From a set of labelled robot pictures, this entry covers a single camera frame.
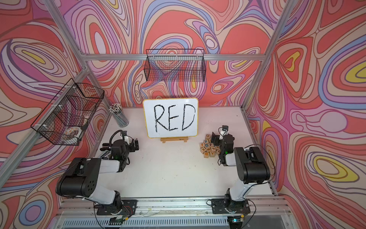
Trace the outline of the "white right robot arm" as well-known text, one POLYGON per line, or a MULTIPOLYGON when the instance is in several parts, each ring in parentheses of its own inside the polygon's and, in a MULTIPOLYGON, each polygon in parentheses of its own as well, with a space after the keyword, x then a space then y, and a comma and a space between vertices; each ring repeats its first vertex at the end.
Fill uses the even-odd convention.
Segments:
POLYGON ((250 213, 247 195, 252 188, 269 182, 271 172, 259 147, 254 144, 234 147, 234 137, 231 134, 211 134, 211 143, 218 150, 218 165, 236 167, 238 179, 225 193, 223 198, 214 198, 207 202, 213 214, 242 214, 250 213))

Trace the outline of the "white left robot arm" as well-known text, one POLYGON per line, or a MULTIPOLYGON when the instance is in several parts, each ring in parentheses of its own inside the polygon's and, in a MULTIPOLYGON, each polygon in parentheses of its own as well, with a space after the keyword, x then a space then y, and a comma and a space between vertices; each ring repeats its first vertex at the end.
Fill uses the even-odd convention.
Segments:
POLYGON ((125 216, 135 214, 137 200, 122 200, 119 191, 105 187, 102 175, 124 171, 129 165, 129 154, 139 150, 139 141, 118 130, 107 143, 103 143, 102 155, 93 158, 76 157, 58 180, 56 194, 65 198, 82 198, 93 202, 95 215, 125 216))

